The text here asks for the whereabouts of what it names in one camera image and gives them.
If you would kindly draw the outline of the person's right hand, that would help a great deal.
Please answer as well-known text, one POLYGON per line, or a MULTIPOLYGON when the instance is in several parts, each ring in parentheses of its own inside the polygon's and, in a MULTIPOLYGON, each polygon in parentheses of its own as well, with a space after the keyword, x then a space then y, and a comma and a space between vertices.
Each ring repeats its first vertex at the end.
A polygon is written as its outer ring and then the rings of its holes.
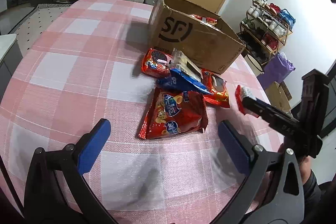
POLYGON ((303 157, 298 161, 299 171, 302 178, 302 184, 306 184, 311 175, 312 158, 310 156, 303 157))

